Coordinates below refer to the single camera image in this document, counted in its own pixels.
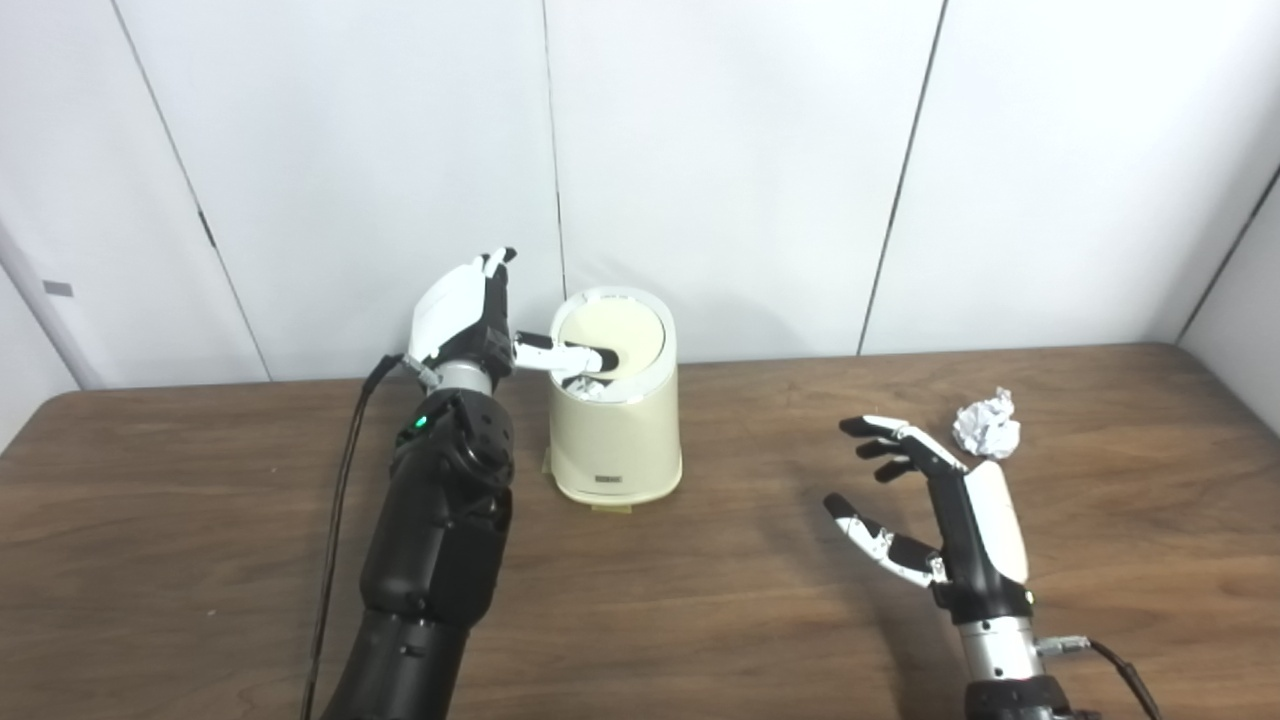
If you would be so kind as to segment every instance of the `black robotic finger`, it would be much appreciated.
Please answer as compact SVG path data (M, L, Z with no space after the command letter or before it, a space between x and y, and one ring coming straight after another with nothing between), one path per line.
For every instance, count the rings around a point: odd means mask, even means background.
M942 447L938 441L929 437L924 430L910 428L899 438L902 455L910 457L911 464L927 478L938 478L969 471L955 455Z
M879 415L859 415L840 421L840 430L851 437L892 438L899 429L905 427L908 427L905 420L881 418Z
M876 438L865 445L859 445L855 452L863 460L872 460L886 455L901 455L902 447L891 439Z
M877 482L891 483L911 470L915 470L915 465L911 460L909 457L897 456L877 468L874 475Z
M867 532L873 537L878 536L879 532L884 529L884 525L881 525L876 520L872 520L870 518L860 514L854 507L852 502L849 502L849 500L846 500L845 496L837 492L833 492L827 497L824 497L822 500L822 505L827 509L827 512L831 514L831 518L833 520L840 521L840 520L856 519L859 523L867 527Z

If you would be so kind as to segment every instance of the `white robotic finger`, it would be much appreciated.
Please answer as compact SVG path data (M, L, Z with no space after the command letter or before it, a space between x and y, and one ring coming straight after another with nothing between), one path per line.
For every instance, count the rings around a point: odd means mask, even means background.
M484 296L481 265L472 261L449 270L413 306L408 356L419 363L435 357L440 346L480 320Z
M915 538L891 533L879 523L860 516L840 495L828 495L823 505L845 537L881 568L922 588L946 582L946 570L936 548Z

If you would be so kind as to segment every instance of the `prosthetic hand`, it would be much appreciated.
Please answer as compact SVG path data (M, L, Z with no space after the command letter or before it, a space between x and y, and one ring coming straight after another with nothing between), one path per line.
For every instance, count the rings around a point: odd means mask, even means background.
M1000 465L966 468L933 438L906 421L864 415L840 423L845 433L869 438L863 459L890 457L876 470L888 483L924 475L942 547L893 533L858 512L840 495L824 503L845 534L882 568L928 588L960 639L969 665L968 720L1065 720L1096 717L1073 711L1062 688L1044 673L1042 655L1089 647L1083 637L1032 634L1032 593L1025 588L1027 551Z
M617 366L609 350L512 337L507 263L515 256L500 247L456 268L413 310L403 363L426 395L396 438L390 487L360 577L365 614L325 720L447 715L511 527L512 427L493 391L515 366Z

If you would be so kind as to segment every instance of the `white backdrop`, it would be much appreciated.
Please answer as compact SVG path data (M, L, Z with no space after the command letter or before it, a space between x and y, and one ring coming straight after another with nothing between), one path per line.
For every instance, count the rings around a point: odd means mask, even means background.
M1280 433L1280 192L1271 191L1183 345Z
M111 4L0 3L0 250L87 384L266 379Z
M952 3L864 352L1172 342L1280 165L1280 4Z
M570 291L682 360L858 352L940 6L550 0Z
M77 389L27 304L0 272L0 451L45 400Z
M518 324L637 284L686 361L1172 340L1280 163L1270 0L951 4L882 268L937 1L119 4L0 5L93 387L361 375L499 243Z

